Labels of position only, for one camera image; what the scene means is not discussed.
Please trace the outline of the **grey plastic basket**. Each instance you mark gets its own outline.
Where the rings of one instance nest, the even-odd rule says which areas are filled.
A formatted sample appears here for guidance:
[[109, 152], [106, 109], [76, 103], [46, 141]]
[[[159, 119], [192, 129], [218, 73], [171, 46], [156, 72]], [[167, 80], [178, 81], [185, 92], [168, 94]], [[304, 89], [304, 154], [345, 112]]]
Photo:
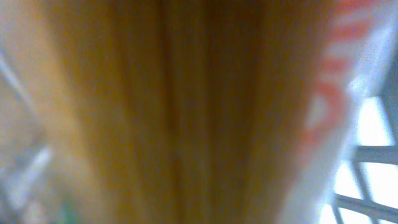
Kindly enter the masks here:
[[334, 193], [320, 223], [397, 223], [397, 59], [361, 107], [353, 155], [341, 163]]

